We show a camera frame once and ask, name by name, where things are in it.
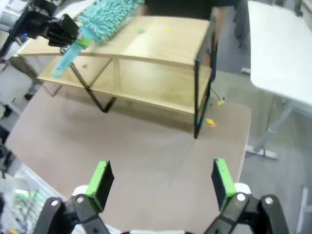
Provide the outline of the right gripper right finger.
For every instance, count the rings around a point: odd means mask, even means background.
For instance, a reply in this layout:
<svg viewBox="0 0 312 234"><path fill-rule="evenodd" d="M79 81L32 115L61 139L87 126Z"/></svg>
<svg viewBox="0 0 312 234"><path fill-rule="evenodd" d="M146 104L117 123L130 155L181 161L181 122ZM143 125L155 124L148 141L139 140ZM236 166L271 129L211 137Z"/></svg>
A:
<svg viewBox="0 0 312 234"><path fill-rule="evenodd" d="M206 234L230 234L238 224L249 226L253 234L289 233L278 197L264 195L257 199L246 184L236 188L225 159L214 159L211 179L220 214Z"/></svg>

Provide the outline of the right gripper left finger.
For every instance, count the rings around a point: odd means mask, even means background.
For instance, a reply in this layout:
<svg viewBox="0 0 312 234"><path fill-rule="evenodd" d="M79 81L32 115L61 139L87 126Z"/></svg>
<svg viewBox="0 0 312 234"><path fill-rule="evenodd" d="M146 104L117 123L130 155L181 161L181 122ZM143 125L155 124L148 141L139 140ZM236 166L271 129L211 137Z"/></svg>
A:
<svg viewBox="0 0 312 234"><path fill-rule="evenodd" d="M50 197L40 212L35 234L71 234L81 225L87 234L108 234L99 214L104 211L114 175L109 161L100 161L87 190L63 201Z"/></svg>

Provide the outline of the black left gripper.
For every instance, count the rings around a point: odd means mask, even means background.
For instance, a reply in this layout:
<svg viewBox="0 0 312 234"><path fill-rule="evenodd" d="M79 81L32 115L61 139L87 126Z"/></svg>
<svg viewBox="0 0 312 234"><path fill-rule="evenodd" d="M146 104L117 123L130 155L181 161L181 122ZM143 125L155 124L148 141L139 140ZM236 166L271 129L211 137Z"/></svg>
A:
<svg viewBox="0 0 312 234"><path fill-rule="evenodd" d="M55 17L56 10L55 4L31 4L27 7L23 20L24 35L31 39L47 39L49 46L61 47L61 55L72 54L70 44L73 42L88 48L91 40L82 33L78 34L79 27L68 14Z"/></svg>

